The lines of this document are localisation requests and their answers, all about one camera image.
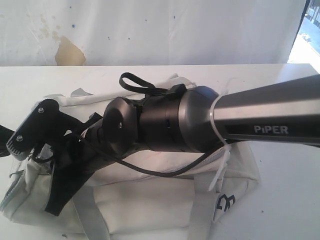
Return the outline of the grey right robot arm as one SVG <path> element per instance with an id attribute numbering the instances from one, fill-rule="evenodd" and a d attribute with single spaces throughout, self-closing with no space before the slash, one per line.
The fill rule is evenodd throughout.
<path id="1" fill-rule="evenodd" d="M 58 216 L 93 173 L 114 163 L 170 178 L 198 165 L 225 144 L 320 144 L 319 75 L 226 95 L 207 86 L 157 88 L 129 72 L 120 76 L 119 84 L 143 98 L 118 96 L 103 115 L 94 113 L 87 122 L 63 113 L 57 99 L 49 100 L 53 114 L 50 130 L 59 137 L 50 142 L 54 171 L 46 212 Z M 201 156 L 168 173 L 125 161 L 143 150 Z"/>

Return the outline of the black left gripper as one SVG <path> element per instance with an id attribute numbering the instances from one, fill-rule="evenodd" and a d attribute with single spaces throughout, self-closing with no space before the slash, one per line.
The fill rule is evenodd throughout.
<path id="1" fill-rule="evenodd" d="M 15 132 L 9 128 L 0 125 L 0 157 L 7 157 L 10 152 L 7 149 L 7 142 Z"/>

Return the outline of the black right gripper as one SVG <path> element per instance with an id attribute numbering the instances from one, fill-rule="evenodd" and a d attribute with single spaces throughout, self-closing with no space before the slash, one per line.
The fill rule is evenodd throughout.
<path id="1" fill-rule="evenodd" d="M 118 158 L 118 115 L 95 113 L 87 122 L 57 113 L 52 128 L 53 174 L 44 211 L 59 215 L 98 170 Z"/>

